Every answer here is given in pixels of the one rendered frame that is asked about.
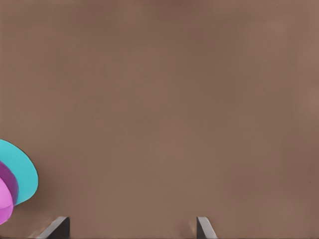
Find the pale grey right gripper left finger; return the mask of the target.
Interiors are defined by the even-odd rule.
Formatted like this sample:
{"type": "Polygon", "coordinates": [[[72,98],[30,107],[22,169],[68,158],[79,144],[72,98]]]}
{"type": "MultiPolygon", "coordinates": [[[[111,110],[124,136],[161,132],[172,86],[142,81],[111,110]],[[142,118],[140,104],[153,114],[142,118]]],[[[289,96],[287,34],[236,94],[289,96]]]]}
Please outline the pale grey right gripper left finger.
{"type": "Polygon", "coordinates": [[[70,218],[58,217],[36,239],[70,239],[70,218]]]}

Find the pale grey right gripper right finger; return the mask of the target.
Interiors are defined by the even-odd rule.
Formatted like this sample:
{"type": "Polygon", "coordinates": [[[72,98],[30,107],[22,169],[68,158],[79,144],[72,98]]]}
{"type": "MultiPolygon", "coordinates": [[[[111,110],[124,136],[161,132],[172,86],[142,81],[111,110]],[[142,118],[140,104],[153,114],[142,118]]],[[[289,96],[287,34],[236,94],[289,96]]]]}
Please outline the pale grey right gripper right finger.
{"type": "Polygon", "coordinates": [[[196,239],[218,239],[207,217],[196,217],[196,239]]]}

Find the pink plate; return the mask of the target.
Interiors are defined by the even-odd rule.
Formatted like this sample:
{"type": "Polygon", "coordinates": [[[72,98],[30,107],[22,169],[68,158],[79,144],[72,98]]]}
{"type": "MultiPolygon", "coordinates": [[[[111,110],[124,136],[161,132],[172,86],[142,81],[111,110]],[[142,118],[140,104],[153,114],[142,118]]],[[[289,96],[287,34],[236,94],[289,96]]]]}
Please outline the pink plate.
{"type": "Polygon", "coordinates": [[[0,161],[0,225],[12,215],[18,197],[18,183],[11,170],[0,161]]]}

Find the blue plate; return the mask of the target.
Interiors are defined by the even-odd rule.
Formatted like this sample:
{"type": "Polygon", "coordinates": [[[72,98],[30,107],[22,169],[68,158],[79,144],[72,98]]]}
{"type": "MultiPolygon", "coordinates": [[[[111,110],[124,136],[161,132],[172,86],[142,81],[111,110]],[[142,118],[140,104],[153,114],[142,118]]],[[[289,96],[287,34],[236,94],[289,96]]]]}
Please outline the blue plate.
{"type": "Polygon", "coordinates": [[[0,139],[0,161],[16,178],[18,194],[15,205],[29,200],[38,189],[38,173],[30,158],[14,144],[0,139]]]}

